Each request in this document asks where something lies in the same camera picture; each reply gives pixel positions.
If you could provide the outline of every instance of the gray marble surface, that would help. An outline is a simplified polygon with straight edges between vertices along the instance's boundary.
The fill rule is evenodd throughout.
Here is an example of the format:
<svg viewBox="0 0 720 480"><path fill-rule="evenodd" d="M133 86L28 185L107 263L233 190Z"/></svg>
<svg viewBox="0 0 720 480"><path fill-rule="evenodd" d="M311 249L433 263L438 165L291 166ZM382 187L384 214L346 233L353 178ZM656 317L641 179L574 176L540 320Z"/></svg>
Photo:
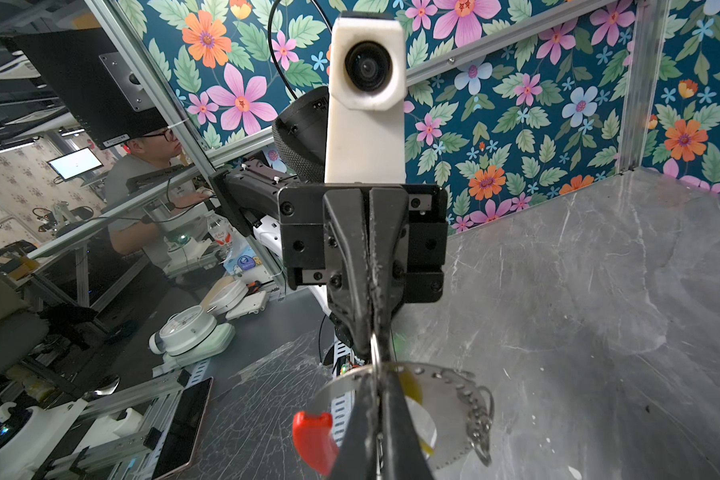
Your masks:
<svg viewBox="0 0 720 480"><path fill-rule="evenodd" d="M438 478L720 478L720 197L637 170L451 237L400 360L474 372L492 466Z"/></svg>

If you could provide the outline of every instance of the floral wallpaper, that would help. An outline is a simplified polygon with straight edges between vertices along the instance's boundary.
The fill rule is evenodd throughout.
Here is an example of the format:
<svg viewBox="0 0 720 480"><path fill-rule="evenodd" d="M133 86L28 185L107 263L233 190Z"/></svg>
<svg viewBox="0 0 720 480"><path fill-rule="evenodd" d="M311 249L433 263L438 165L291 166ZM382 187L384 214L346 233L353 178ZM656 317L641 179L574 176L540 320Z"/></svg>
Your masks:
<svg viewBox="0 0 720 480"><path fill-rule="evenodd" d="M720 0L673 0L643 165L720 194Z"/></svg>

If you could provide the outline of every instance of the computer screen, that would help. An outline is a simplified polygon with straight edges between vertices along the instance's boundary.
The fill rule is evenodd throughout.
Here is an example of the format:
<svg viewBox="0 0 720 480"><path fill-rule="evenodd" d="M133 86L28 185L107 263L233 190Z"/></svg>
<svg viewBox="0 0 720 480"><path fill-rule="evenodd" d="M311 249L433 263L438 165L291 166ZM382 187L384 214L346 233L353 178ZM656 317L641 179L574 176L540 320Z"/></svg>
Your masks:
<svg viewBox="0 0 720 480"><path fill-rule="evenodd" d="M59 157L56 160L51 160L48 162L48 165L56 170L56 173L64 178L64 180L69 180L87 171L103 167L102 163L96 158L96 155L94 155L94 152L90 151L89 148L84 148L72 154Z"/></svg>

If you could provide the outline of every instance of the blue flower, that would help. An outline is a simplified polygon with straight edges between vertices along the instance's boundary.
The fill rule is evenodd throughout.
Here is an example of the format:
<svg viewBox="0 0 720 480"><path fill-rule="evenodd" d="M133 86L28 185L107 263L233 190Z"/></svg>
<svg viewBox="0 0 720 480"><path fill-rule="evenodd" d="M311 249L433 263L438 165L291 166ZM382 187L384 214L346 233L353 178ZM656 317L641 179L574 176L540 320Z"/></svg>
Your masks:
<svg viewBox="0 0 720 480"><path fill-rule="evenodd" d="M673 88L672 90L669 90L667 87L664 87L664 93L661 97L664 99L664 102L668 104L671 101L675 101L675 93L677 93L676 89Z"/></svg>
<svg viewBox="0 0 720 480"><path fill-rule="evenodd" d="M570 77L565 79L565 83L563 83L563 91L569 91L571 90L574 85L576 85L575 80L571 80Z"/></svg>
<svg viewBox="0 0 720 480"><path fill-rule="evenodd" d="M315 56L315 55L312 56L312 61L315 63L315 64L312 66L312 68L313 68L314 70L317 70L317 69L319 68L321 71L323 71L323 70L326 69L326 65L327 65L327 63L328 63L328 59L327 59L327 58L323 58L322 56L323 56L323 53L322 53L322 52L319 52L317 56Z"/></svg>
<svg viewBox="0 0 720 480"><path fill-rule="evenodd" d="M691 32L691 35L699 35L699 42L704 39L704 35L706 35L707 37L710 37L710 38L714 37L715 34L712 32L712 29L711 29L711 26L713 23L715 23L714 18L710 18L709 20L706 21L706 23L703 23L701 20L699 20L696 23L696 26L698 28L696 30L694 30L693 32Z"/></svg>
<svg viewBox="0 0 720 480"><path fill-rule="evenodd" d="M598 53L597 55L595 55L595 57L597 58L597 64L599 65L603 63L608 63L612 54L614 53L608 50L608 45L604 46L603 53Z"/></svg>
<svg viewBox="0 0 720 480"><path fill-rule="evenodd" d="M701 99L699 100L700 104L704 102L710 104L712 102L712 97L714 97L715 95L717 95L717 93L711 91L709 86L704 87L704 93L699 92L698 94L696 94L696 96Z"/></svg>
<svg viewBox="0 0 720 480"><path fill-rule="evenodd" d="M626 45L632 40L632 27L627 27L623 32L619 32L619 43Z"/></svg>
<svg viewBox="0 0 720 480"><path fill-rule="evenodd" d="M595 99L598 105L602 105L604 102L608 101L608 97L610 96L609 91L600 90L600 96Z"/></svg>
<svg viewBox="0 0 720 480"><path fill-rule="evenodd" d="M589 119L585 118L584 120L581 121L581 126L579 127L579 131L581 133L585 134L587 131L592 130L592 125L594 123L595 123L595 120L589 120Z"/></svg>

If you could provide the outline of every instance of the pink flower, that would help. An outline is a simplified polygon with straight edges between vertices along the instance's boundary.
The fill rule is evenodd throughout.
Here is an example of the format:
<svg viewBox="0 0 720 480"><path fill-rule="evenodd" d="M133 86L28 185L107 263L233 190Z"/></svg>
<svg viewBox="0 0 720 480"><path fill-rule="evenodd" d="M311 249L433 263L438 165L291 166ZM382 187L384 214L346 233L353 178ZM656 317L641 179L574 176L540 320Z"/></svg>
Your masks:
<svg viewBox="0 0 720 480"><path fill-rule="evenodd" d="M500 216L506 214L512 206L512 200L505 200L499 204L498 210L496 209L496 203L493 200L485 202L485 213L480 210L472 212L469 215L470 220L476 224L487 224L498 219Z"/></svg>
<svg viewBox="0 0 720 480"><path fill-rule="evenodd" d="M438 128L440 127L441 122L442 120L440 118L432 120L432 116L430 114L426 114L424 116L424 121L420 121L416 124L416 130L419 131L416 141L422 141L426 138L427 145L432 145L432 140L442 136L443 134L443 132L441 132Z"/></svg>
<svg viewBox="0 0 720 480"><path fill-rule="evenodd" d="M219 110L219 105L213 102L208 103L208 94L206 92L203 91L200 98L195 94L190 94L190 101L192 106L188 107L186 111L192 115L197 115L197 123L203 125L206 119L211 123L216 122L216 116L211 112Z"/></svg>
<svg viewBox="0 0 720 480"><path fill-rule="evenodd" d="M528 74L523 74L523 84L514 88L514 92L519 95L517 105L525 102L526 105L531 106L534 103L534 95L541 93L539 80L541 80L539 74L534 75L533 78Z"/></svg>
<svg viewBox="0 0 720 480"><path fill-rule="evenodd" d="M566 34L576 28L576 20L578 20L578 18L574 18L562 25L557 25L557 27L552 27L549 30L539 33L539 38L547 41L539 47L539 51L536 52L536 58L544 58L549 52L552 52L550 60L552 61L552 65L557 65L560 61L560 54L562 53L560 47L571 50L576 46L576 38L574 38L573 35Z"/></svg>
<svg viewBox="0 0 720 480"><path fill-rule="evenodd" d="M219 85L208 89L208 95L213 101L224 107L232 107L221 114L223 130L235 130L242 118L242 127L250 135L262 129L256 117L264 121L277 118L277 111L270 104L256 101L266 93L266 78L251 77L248 87L244 89L240 70L228 63L224 67L224 82L232 90L231 93Z"/></svg>
<svg viewBox="0 0 720 480"><path fill-rule="evenodd" d="M455 228L457 232L461 233L469 230L469 227L472 225L474 225L474 223L469 219L469 215L464 218L457 216L456 223L451 225L451 228Z"/></svg>
<svg viewBox="0 0 720 480"><path fill-rule="evenodd" d="M291 66L291 62L298 62L298 55L291 52L296 48L296 40L291 38L286 42L286 34L282 32L277 33L277 42L272 40L272 49L275 51L275 60L280 62L280 65L285 70Z"/></svg>
<svg viewBox="0 0 720 480"><path fill-rule="evenodd" d="M600 28L592 35L593 45L602 42L606 34L608 35L608 45L613 47L616 44L619 39L619 27L628 27L635 22L633 12L624 12L630 5L632 5L632 0L609 3L605 8L596 10L590 15L590 22L593 25L600 25Z"/></svg>
<svg viewBox="0 0 720 480"><path fill-rule="evenodd" d="M419 27L424 26L425 30L432 27L432 21L429 15L438 12L438 8L429 5L430 0L413 0L413 7L405 11L405 16L413 19L413 31L416 32Z"/></svg>
<svg viewBox="0 0 720 480"><path fill-rule="evenodd" d="M667 177L677 178L679 174L680 166L677 164L674 158L670 158L664 163L664 175L666 175ZM691 185L692 187L699 187L702 190L711 191L714 194L720 193L720 184L714 184L710 186L710 184L708 184L704 180L692 177L691 175L681 177L679 178L679 180L684 184Z"/></svg>
<svg viewBox="0 0 720 480"><path fill-rule="evenodd" d="M434 4L450 12L438 18L433 36L446 38L456 27L457 47L472 43L483 34L478 17L493 18L501 10L499 0L434 0Z"/></svg>

